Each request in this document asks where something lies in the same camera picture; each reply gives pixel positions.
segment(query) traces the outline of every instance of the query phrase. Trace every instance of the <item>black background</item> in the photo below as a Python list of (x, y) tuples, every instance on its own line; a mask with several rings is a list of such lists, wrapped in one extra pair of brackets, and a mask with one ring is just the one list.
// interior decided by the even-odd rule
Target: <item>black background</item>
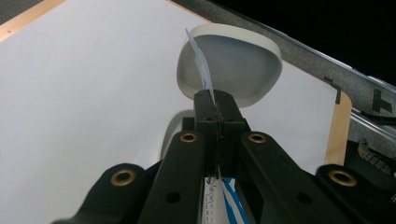
[(391, 1), (211, 2), (396, 87), (396, 7)]

